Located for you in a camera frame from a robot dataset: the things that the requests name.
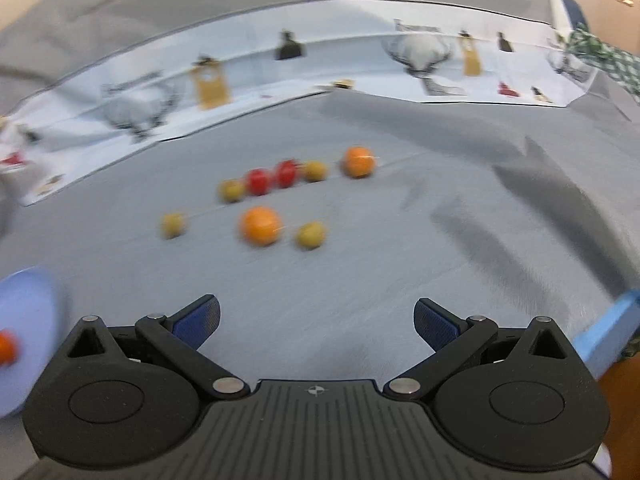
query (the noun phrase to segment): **silver screw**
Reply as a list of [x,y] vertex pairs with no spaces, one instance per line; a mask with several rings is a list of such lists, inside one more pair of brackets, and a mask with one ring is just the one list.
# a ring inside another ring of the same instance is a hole
[[213,382],[213,389],[221,394],[236,394],[244,388],[244,383],[237,377],[222,377]]
[[411,377],[398,377],[389,383],[392,392],[411,395],[420,389],[420,383]]

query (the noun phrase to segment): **black bell print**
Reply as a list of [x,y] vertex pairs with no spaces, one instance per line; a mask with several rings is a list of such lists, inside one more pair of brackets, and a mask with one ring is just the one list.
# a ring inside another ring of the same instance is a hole
[[513,47],[511,46],[511,43],[509,43],[509,41],[504,39],[504,34],[501,32],[498,32],[498,47],[503,52],[513,52]]
[[281,36],[282,46],[276,50],[277,61],[293,59],[294,57],[301,57],[305,55],[304,45],[293,39],[293,32],[290,30],[283,30]]

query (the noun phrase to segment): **light blue object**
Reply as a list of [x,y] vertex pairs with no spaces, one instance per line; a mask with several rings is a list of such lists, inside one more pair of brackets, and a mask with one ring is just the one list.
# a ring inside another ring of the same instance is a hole
[[43,269],[21,270],[0,282],[0,330],[18,339],[18,359],[0,366],[0,418],[21,409],[60,343],[64,301]]
[[618,360],[639,326],[640,290],[630,290],[596,323],[577,335],[573,345],[593,377],[599,379]]

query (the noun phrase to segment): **triangular cutout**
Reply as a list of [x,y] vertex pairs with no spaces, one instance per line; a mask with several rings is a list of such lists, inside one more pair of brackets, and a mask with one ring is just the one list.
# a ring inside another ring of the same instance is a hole
[[532,355],[539,355],[541,357],[551,357],[553,359],[566,358],[562,347],[558,344],[558,341],[556,341],[556,338],[549,330],[545,330],[538,334],[536,342],[533,343],[529,353]]
[[87,355],[104,354],[104,347],[98,339],[95,329],[86,328],[82,330],[78,341],[69,352],[69,357],[86,357]]

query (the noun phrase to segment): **green checkered cloth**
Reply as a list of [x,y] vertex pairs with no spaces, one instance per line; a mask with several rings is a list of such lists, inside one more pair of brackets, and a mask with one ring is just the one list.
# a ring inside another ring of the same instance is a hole
[[609,74],[640,105],[640,57],[604,43],[581,23],[569,37],[565,52]]

